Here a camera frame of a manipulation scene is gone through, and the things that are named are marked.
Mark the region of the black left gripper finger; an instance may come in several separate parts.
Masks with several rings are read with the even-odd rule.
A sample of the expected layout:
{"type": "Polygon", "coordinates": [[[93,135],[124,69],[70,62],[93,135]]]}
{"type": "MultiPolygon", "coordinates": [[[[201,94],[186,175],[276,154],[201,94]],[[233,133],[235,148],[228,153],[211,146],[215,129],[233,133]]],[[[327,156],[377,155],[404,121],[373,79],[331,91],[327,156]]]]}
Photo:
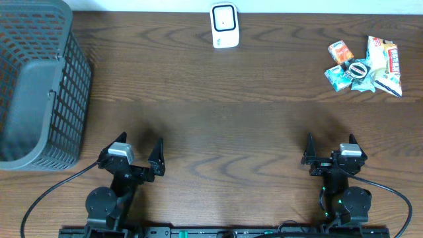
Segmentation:
{"type": "Polygon", "coordinates": [[[150,164],[151,169],[153,170],[154,175],[165,174],[165,158],[163,149],[163,138],[159,138],[148,158],[148,162],[150,164]]]}
{"type": "Polygon", "coordinates": [[[126,151],[126,138],[127,133],[122,132],[110,145],[107,145],[104,149],[101,150],[98,158],[102,159],[107,155],[127,157],[128,153],[126,151]]]}

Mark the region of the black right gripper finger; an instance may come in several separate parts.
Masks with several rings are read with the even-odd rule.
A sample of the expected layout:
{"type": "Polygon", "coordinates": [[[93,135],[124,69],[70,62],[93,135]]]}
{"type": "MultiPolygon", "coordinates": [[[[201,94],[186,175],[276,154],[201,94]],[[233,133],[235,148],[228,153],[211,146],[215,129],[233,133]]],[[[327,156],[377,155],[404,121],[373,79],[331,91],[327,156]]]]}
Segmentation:
{"type": "Polygon", "coordinates": [[[316,150],[315,150],[315,143],[312,136],[312,133],[309,133],[307,136],[307,145],[303,156],[301,158],[302,165],[311,165],[317,160],[316,150]]]}
{"type": "Polygon", "coordinates": [[[355,149],[356,151],[360,150],[360,156],[361,156],[361,157],[367,157],[367,155],[366,155],[366,153],[364,152],[364,150],[363,150],[363,149],[360,147],[360,145],[358,144],[358,142],[357,142],[357,140],[356,140],[356,138],[355,138],[354,134],[350,134],[348,139],[349,139],[349,144],[354,145],[354,149],[355,149]]]}

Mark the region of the small teal white box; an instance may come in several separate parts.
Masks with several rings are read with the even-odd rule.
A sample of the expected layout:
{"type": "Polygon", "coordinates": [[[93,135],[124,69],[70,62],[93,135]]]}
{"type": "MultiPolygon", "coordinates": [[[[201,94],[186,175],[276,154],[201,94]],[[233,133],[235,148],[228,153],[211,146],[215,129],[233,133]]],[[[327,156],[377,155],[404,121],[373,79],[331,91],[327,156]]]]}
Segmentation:
{"type": "Polygon", "coordinates": [[[341,65],[334,66],[325,71],[324,75],[333,86],[336,92],[349,87],[352,80],[344,76],[344,69],[341,65]]]}

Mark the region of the teal candy wrapper packet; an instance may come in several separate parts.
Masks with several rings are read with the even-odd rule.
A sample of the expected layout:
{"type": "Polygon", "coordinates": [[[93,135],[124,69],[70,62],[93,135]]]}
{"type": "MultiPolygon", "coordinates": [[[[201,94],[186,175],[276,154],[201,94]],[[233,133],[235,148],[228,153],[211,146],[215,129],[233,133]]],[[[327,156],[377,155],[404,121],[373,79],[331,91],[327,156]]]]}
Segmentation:
{"type": "Polygon", "coordinates": [[[371,77],[371,68],[370,68],[370,72],[368,73],[365,79],[360,81],[359,80],[352,81],[351,90],[357,90],[360,92],[364,92],[364,91],[371,91],[373,93],[375,92],[373,79],[371,77]]]}

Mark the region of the dark green round-label packet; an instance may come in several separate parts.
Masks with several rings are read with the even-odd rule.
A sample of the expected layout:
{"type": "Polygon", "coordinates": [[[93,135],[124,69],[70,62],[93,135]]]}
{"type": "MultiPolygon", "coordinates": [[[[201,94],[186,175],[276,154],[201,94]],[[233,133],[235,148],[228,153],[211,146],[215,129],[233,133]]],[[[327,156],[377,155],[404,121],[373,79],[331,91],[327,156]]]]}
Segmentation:
{"type": "Polygon", "coordinates": [[[351,59],[345,63],[346,70],[343,76],[351,81],[363,80],[370,72],[366,59],[351,59]]]}

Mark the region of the small orange juice box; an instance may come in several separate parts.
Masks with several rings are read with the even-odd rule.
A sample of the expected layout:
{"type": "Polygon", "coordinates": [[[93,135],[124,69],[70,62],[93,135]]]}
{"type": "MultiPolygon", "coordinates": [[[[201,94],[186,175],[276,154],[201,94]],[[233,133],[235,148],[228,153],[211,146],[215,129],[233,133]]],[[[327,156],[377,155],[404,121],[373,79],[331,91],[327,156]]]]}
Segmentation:
{"type": "Polygon", "coordinates": [[[328,52],[338,65],[341,65],[354,58],[353,53],[350,51],[343,40],[331,44],[328,47],[328,52]]]}

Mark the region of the large white snack bag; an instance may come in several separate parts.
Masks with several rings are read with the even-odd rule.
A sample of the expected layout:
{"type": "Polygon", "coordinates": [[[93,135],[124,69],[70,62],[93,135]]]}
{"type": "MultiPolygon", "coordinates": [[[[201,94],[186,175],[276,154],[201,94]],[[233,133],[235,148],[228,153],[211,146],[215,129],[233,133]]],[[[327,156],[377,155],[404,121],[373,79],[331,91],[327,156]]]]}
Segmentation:
{"type": "Polygon", "coordinates": [[[374,87],[401,98],[403,91],[397,45],[390,40],[368,36],[366,60],[371,68],[374,87]]]}

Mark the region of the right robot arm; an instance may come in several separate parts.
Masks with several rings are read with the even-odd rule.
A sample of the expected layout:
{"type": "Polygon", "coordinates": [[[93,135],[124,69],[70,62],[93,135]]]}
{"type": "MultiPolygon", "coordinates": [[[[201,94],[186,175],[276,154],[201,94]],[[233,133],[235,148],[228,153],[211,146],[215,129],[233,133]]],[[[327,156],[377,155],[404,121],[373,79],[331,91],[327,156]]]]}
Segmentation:
{"type": "Polygon", "coordinates": [[[348,179],[358,174],[367,155],[351,134],[348,143],[332,151],[329,157],[317,155],[313,136],[307,136],[307,145],[301,164],[310,166],[311,176],[323,178],[319,204],[327,220],[321,231],[330,233],[336,229],[360,229],[368,222],[371,208],[371,192],[358,186],[350,186],[348,179]]]}

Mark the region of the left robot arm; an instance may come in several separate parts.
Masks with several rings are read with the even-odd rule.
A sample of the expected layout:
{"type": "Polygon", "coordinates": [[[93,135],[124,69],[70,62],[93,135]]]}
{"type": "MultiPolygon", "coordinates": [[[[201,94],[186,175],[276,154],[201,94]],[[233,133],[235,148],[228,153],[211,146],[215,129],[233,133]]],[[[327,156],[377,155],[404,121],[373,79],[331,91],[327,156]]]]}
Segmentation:
{"type": "Polygon", "coordinates": [[[148,167],[132,164],[133,148],[121,133],[98,156],[96,164],[113,175],[109,187],[101,186],[87,196],[85,237],[143,237],[143,229],[127,223],[129,210],[139,185],[165,174],[164,141],[159,138],[148,157],[148,167]]]}

